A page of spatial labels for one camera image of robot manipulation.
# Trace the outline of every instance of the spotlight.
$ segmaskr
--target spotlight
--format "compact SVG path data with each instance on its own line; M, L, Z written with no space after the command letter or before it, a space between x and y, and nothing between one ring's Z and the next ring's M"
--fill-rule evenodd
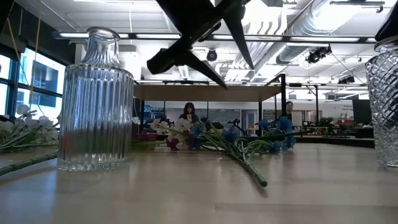
M350 83L354 83L354 82L355 82L354 76L350 75L347 78L339 79L337 84L350 84Z
M328 47L319 47L315 51L310 51L310 54L308 55L305 60L308 63L317 63L319 60L323 59L326 57L326 55L331 53L331 48L330 45Z
M347 83L354 83L355 79L354 76L350 75L349 77L347 77Z
M209 52L207 53L206 59L209 62L214 62L215 60L217 60L216 50L215 49L210 49Z

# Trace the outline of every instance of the desk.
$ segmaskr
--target desk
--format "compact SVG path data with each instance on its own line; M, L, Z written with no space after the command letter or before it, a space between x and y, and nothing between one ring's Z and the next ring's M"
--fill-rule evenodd
M31 156L5 154L0 166ZM0 177L2 224L398 220L398 169L379 169L374 150L361 147L298 143L281 155L258 157L265 189L235 161L212 152L134 152L128 169L105 173L61 172L55 164Z

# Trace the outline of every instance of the dark hair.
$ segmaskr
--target dark hair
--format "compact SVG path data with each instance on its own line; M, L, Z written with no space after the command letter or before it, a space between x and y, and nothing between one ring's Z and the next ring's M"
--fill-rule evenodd
M193 106L193 103L189 102L184 107L184 116L186 116L188 114L188 108L192 109L191 114L195 114L195 107Z

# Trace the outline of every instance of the glass bottle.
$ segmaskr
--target glass bottle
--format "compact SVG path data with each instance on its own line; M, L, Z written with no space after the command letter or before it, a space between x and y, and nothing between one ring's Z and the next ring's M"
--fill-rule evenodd
M120 36L90 27L84 59L65 70L57 166L109 170L126 161L131 145L133 75L119 65Z
M377 162L398 167L398 35L378 42L366 63Z

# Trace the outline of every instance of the ceiling light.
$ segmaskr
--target ceiling light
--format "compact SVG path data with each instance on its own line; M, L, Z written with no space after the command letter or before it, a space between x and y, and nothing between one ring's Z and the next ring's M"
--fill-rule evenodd
M216 40L233 40L232 35L214 35L213 38Z
M64 38L88 38L87 33L60 33L60 36Z
M280 41L282 37L272 37L272 36L255 36L255 35L245 35L246 40L269 40L269 41Z
M129 34L119 34L121 39L128 39L129 38Z
M74 0L75 2L99 2L99 3L134 3L134 4L157 4L155 1L138 0Z
M225 82L225 84L230 84L230 85L241 85L243 82Z
M328 47L329 44L319 44L319 43L286 43L288 46L294 47Z
M357 37L291 37L291 41L297 42L357 42Z
M178 34L137 34L138 39L179 39Z
M162 80L138 80L139 83L163 83Z
M375 38L368 38L366 43L377 43L377 40Z

